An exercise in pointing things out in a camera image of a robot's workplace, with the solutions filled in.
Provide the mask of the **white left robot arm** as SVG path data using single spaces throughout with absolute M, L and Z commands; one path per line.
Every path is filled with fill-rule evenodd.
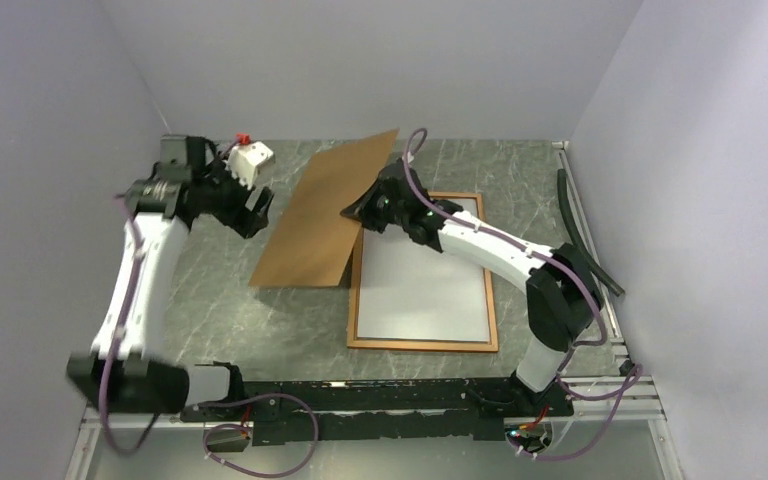
M 193 222 L 208 215 L 243 239 L 268 224 L 274 198 L 255 182 L 274 152 L 244 135 L 225 150 L 201 136 L 165 135 L 150 174 L 119 198 L 124 248 L 108 311 L 66 376 L 99 412 L 176 414 L 191 403 L 194 371 L 161 357 L 172 277 Z

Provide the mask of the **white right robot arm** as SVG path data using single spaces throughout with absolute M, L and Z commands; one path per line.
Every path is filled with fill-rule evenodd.
M 585 345 L 603 300 L 583 255 L 570 243 L 549 247 L 515 237 L 462 206 L 432 198 L 403 160 L 381 169 L 372 185 L 341 211 L 365 230 L 399 227 L 415 244 L 489 270 L 526 296 L 532 338 L 513 376 L 510 401 L 524 415 L 549 399 L 548 387 Z

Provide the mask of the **brown cardboard backing board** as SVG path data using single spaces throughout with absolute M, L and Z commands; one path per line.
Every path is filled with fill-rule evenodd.
M 250 277 L 257 288 L 336 287 L 360 231 L 341 216 L 374 183 L 399 131 L 313 155 Z

